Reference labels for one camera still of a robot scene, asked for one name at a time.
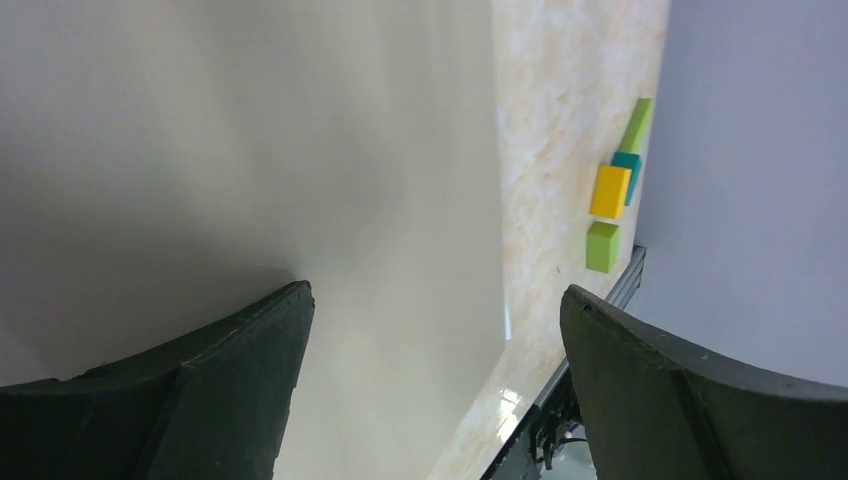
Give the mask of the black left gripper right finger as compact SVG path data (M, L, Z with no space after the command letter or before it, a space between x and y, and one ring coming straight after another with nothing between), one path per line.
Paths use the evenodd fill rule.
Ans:
M843 479L847 391L734 360L572 285L560 329L602 479Z

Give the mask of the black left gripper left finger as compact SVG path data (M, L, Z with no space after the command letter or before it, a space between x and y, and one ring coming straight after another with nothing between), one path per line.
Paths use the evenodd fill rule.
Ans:
M1 390L5 479L269 479L315 311L296 281L147 351Z

